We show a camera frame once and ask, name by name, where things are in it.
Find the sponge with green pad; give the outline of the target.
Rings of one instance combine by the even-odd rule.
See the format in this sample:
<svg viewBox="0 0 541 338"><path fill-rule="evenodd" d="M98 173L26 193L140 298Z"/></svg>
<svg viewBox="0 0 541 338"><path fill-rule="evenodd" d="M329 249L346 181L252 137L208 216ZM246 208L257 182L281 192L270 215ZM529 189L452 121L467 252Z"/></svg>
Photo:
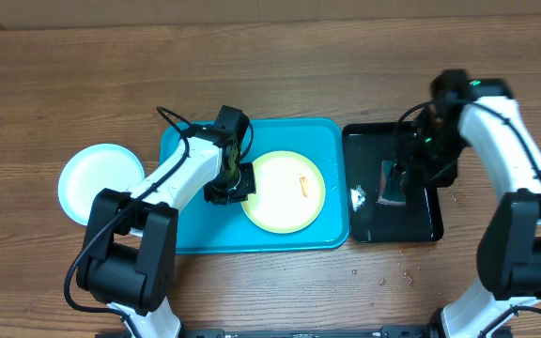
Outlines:
<svg viewBox="0 0 541 338"><path fill-rule="evenodd" d="M396 207L406 204L403 173L394 170L391 160L381 163L378 203Z"/></svg>

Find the yellow plate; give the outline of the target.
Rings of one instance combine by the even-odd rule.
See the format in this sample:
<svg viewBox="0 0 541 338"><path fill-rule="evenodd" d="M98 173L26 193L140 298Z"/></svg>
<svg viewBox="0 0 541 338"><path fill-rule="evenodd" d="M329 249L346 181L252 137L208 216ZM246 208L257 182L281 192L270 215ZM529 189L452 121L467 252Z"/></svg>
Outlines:
<svg viewBox="0 0 541 338"><path fill-rule="evenodd" d="M311 225L326 199L323 175L302 154L272 151L253 161L255 193L241 207L262 230L292 234Z"/></svg>

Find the light blue plate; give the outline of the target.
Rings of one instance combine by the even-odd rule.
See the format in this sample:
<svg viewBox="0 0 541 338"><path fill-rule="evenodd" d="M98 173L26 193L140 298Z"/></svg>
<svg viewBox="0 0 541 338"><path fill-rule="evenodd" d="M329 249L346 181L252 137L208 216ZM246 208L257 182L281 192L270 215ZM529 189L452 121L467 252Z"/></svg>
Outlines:
<svg viewBox="0 0 541 338"><path fill-rule="evenodd" d="M126 147L89 146L63 168L58 180L58 201L69 218L86 226L93 201L101 190L124 192L144 179L142 163Z"/></svg>

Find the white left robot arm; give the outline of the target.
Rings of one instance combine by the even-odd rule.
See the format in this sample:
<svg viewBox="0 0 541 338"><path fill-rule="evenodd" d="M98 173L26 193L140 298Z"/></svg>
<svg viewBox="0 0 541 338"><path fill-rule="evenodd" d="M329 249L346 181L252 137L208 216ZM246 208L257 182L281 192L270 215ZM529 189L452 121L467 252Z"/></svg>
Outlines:
<svg viewBox="0 0 541 338"><path fill-rule="evenodd" d="M191 126L177 151L136 189L100 191L93 202L81 251L65 285L76 283L100 307L67 304L80 312L117 315L123 337L179 337L181 322L166 291L174 271L178 217L198 193L213 205L246 200L255 192L254 169L241 144L251 130Z"/></svg>

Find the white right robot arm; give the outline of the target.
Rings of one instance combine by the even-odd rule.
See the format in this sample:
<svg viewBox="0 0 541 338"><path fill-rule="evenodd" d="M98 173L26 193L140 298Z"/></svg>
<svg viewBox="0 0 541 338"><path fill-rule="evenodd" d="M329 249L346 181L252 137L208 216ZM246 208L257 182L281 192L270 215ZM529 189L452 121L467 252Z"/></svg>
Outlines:
<svg viewBox="0 0 541 338"><path fill-rule="evenodd" d="M395 169L426 187L466 146L478 155L498 198L478 246L478 277L440 312L442 337L491 337L520 312L541 314L541 151L510 95L433 99L408 110L414 138Z"/></svg>

